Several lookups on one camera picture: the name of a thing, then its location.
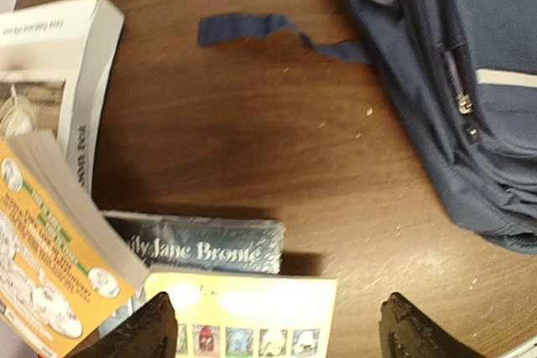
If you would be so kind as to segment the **navy blue student backpack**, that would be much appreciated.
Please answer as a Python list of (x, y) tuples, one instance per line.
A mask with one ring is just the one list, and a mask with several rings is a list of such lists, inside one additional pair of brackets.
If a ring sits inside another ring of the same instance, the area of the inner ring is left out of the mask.
[(362, 39), (303, 43), (369, 63), (451, 220), (536, 252), (536, 0), (346, 0)]

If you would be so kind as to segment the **yellow paperback book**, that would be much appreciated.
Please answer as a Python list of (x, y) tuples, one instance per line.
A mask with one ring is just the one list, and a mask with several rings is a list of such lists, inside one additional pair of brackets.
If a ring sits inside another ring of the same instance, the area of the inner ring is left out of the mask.
[(169, 296), (178, 357), (327, 355), (333, 278), (160, 270), (144, 288), (148, 298)]

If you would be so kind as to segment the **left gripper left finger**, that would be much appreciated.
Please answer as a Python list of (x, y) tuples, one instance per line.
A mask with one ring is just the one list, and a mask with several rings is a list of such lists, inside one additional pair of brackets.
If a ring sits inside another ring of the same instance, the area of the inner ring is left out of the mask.
[(166, 292), (153, 296), (110, 334), (76, 353), (78, 358), (175, 357), (178, 323)]

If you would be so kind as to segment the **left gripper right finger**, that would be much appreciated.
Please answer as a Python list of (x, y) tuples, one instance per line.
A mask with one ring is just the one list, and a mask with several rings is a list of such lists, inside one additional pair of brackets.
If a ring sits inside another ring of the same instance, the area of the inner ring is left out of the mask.
[(381, 304), (382, 357), (482, 357), (424, 314), (401, 293)]

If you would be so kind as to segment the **orange comic paperback book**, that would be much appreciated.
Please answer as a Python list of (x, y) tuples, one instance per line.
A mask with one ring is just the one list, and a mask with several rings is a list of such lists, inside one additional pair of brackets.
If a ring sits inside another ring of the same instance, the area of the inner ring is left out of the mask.
[(38, 355), (68, 355), (148, 275), (52, 132), (2, 140), (1, 316)]

